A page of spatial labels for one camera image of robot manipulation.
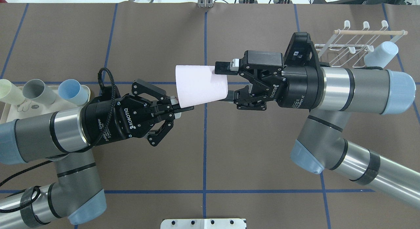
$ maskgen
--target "white mounting plate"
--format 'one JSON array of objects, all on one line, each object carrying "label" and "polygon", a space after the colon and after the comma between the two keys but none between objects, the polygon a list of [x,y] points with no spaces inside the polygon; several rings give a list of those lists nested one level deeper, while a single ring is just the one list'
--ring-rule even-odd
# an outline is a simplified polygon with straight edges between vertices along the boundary
[{"label": "white mounting plate", "polygon": [[246,219],[166,219],[160,229],[246,229]]},{"label": "white mounting plate", "polygon": [[[57,94],[55,102],[51,105],[43,105],[37,102],[34,102],[30,99],[25,99],[21,105],[10,105],[6,104],[3,109],[3,114],[1,115],[0,124],[15,120],[39,116],[42,114],[49,114],[57,111],[67,110],[71,108],[78,107],[77,105],[68,102],[65,99],[62,99],[58,95],[58,86],[49,86],[54,93]],[[88,93],[87,100],[90,100],[90,89],[89,87],[82,85]]]}]

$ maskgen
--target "gray cup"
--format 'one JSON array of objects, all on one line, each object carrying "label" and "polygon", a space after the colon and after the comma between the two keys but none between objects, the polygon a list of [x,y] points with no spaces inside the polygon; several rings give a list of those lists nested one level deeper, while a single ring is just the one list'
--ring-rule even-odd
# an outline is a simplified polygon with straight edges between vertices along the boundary
[{"label": "gray cup", "polygon": [[56,94],[53,92],[53,90],[39,79],[28,81],[24,85],[22,92],[25,98],[45,105],[54,103],[56,98]]}]

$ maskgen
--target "logo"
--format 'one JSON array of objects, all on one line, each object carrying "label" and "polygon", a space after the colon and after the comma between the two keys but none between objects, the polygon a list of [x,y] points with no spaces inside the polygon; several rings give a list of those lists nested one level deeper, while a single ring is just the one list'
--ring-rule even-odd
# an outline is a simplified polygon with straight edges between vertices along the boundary
[{"label": "logo", "polygon": [[274,96],[277,93],[277,88],[279,88],[280,85],[273,85],[273,91],[271,92],[270,98],[274,98]]},{"label": "logo", "polygon": [[132,119],[131,119],[131,117],[130,117],[129,109],[128,109],[128,108],[125,108],[125,109],[124,109],[124,112],[125,112],[125,114],[126,114],[127,122],[129,122],[130,129],[135,129],[136,127],[135,127],[135,126],[133,126],[133,121],[132,121]]}]

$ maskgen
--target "white wire rack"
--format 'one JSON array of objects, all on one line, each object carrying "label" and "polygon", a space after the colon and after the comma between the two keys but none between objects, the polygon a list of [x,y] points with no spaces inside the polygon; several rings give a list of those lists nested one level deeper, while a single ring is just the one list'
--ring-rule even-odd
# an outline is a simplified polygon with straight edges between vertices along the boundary
[{"label": "white wire rack", "polygon": [[327,50],[336,51],[335,53],[337,56],[328,61],[330,66],[342,67],[346,64],[348,66],[351,63],[353,63],[351,65],[353,68],[366,66],[364,62],[360,63],[360,61],[368,52],[374,51],[372,43],[380,36],[382,36],[381,38],[384,38],[384,36],[392,35],[393,38],[390,41],[395,43],[403,37],[403,35],[407,34],[407,31],[405,30],[388,31],[388,23],[385,20],[381,21],[381,24],[382,28],[379,30],[370,31],[369,22],[364,21],[362,30],[351,31],[350,21],[344,21],[344,28],[342,30],[334,30],[333,35],[326,44],[315,44],[315,48],[318,51],[318,57],[321,58]]}]

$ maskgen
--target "tray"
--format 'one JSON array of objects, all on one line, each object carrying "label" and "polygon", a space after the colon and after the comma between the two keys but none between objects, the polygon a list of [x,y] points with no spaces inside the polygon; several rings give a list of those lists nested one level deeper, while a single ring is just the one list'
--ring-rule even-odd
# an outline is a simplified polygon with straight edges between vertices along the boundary
[{"label": "tray", "polygon": [[[54,93],[57,94],[55,102],[51,105],[44,105],[34,102],[30,99],[25,99],[21,105],[10,105],[6,103],[3,109],[3,114],[0,118],[0,124],[15,120],[39,116],[42,114],[49,114],[57,111],[67,110],[78,107],[77,105],[62,99],[58,95],[58,86],[49,86]],[[89,87],[82,85],[83,89],[88,92],[88,99],[90,100],[90,89]]]}]

